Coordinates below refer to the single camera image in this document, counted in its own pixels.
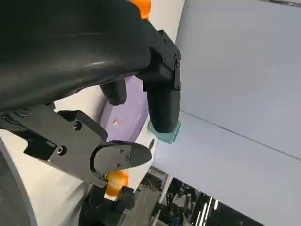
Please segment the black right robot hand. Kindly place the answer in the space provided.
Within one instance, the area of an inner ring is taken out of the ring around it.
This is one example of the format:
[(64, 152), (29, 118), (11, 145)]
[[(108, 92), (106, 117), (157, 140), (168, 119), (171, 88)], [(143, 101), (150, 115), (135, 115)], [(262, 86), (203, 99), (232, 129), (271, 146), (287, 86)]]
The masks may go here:
[(119, 226), (125, 210), (135, 206), (132, 188), (122, 187), (117, 200), (104, 197), (107, 186), (92, 186), (84, 199), (79, 214), (79, 226)]

